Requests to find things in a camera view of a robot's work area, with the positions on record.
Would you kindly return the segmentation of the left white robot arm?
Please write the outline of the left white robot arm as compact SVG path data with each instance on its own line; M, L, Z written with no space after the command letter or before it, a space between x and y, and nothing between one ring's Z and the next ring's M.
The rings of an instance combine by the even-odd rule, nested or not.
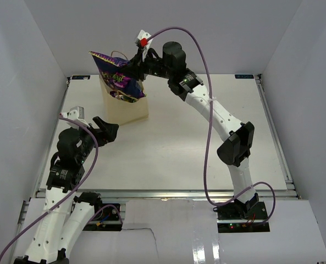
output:
M116 139L119 125L94 117L97 125L94 128L69 114L61 114L59 118L71 126L58 135L42 215L22 230L26 233L32 227L37 228L24 255L17 257L14 263L69 263L83 228L92 219L100 218L106 208L100 194L76 195L76 192L94 168L84 169L86 159L93 152L93 163L96 163L99 148Z

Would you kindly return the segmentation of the purple blue snack bag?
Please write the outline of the purple blue snack bag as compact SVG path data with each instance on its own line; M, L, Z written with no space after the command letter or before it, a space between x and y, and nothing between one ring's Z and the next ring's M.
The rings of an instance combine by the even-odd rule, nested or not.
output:
M146 97L144 88L137 80L119 72L120 67L127 65L127 59L111 57L94 51L90 51L89 54L97 65L100 77L108 86L107 93L109 95L129 103L135 103Z

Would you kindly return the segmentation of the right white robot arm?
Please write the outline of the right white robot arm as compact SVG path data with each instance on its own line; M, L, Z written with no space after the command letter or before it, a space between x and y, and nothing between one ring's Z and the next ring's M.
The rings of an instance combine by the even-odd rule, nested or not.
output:
M139 81L145 80L147 75L167 79L172 93L208 120L222 141L217 155L230 172L236 215L241 219L250 218L259 201L252 186L248 160L254 125L237 119L210 97L211 93L202 79L187 67L186 54L181 44L174 41L165 43L161 56L145 38L138 40L136 45L137 53L123 71Z

